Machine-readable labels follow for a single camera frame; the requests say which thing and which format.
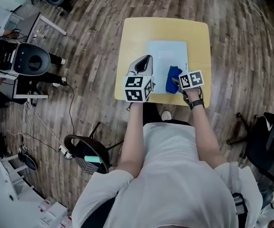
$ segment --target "wooden floor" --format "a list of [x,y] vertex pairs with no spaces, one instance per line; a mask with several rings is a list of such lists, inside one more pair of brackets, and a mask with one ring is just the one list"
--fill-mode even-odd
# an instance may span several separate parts
[[[265,0],[254,1],[274,27],[273,5]],[[52,72],[65,76],[75,90],[72,116],[76,134],[88,136],[100,121],[97,140],[108,146],[123,139],[127,103],[116,101],[113,92],[123,22],[128,17],[181,18],[208,24],[212,89],[206,112],[221,151],[229,161],[237,161],[244,146],[232,148],[225,142],[233,134],[245,133],[241,124],[237,124],[235,113],[241,112],[249,121],[254,114],[274,113],[274,30],[239,0],[73,0],[73,5],[70,14],[62,17],[57,9],[44,2],[26,6],[19,13],[27,17],[40,10],[68,33],[64,37],[52,28],[45,30],[40,26],[47,37],[36,43],[67,59],[64,67],[53,66]],[[55,88],[49,84],[42,87],[49,99],[38,101],[35,110],[63,141],[72,133],[68,114],[72,92],[69,87]],[[175,119],[190,120],[188,107],[159,105],[161,112],[165,109]],[[32,111],[28,116],[34,136],[58,149],[58,141],[38,117]],[[31,133],[22,105],[12,104],[3,109],[1,120],[2,131]],[[9,148],[16,153],[20,137],[8,133],[6,137]],[[27,180],[44,196],[51,196],[72,209],[90,176],[74,160],[66,161],[37,140],[24,141],[39,165],[37,172],[25,173]],[[114,164],[119,150],[111,153]],[[252,170],[256,178],[262,179],[256,168]]]

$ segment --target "green object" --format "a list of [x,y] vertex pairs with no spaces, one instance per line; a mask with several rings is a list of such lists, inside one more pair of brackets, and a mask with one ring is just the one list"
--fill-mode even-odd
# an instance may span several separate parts
[[84,160],[86,162],[93,162],[93,163],[102,163],[101,159],[99,158],[99,156],[88,156],[86,155],[84,157]]

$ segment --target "power strip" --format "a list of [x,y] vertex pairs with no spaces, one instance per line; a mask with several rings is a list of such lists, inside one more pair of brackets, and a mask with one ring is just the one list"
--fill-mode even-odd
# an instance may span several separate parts
[[69,153],[69,150],[65,146],[60,145],[59,150],[64,154],[65,159],[72,159],[73,158],[72,154]]

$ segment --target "office chair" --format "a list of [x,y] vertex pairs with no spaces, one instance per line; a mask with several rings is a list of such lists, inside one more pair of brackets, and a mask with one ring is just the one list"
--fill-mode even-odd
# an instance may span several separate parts
[[[78,166],[89,175],[93,175],[95,172],[108,173],[108,169],[111,167],[109,151],[124,142],[121,141],[105,148],[103,144],[94,139],[94,133],[100,124],[98,122],[89,137],[68,135],[64,139],[64,146],[68,149],[68,152],[76,159]],[[78,143],[74,145],[73,140],[77,140]],[[88,162],[85,160],[85,156],[99,157],[100,163]]]
[[[274,176],[269,172],[274,163],[274,114],[266,112],[264,116],[255,115],[254,118],[257,121],[254,125],[253,122],[247,124],[240,113],[237,113],[236,117],[241,118],[247,136],[236,141],[229,139],[227,144],[232,146],[236,143],[247,142],[246,150],[242,157],[247,157],[259,169],[261,174],[274,182]],[[268,130],[266,121],[272,127],[270,130]]]

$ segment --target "chair armrest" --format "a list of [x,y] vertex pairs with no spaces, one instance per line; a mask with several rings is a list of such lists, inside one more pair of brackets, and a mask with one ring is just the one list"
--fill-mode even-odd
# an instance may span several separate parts
[[270,130],[270,135],[269,135],[269,138],[268,138],[268,141],[266,142],[266,150],[269,150],[271,145],[272,145],[272,141],[273,141],[273,138],[274,138],[274,125],[272,126],[271,130]]

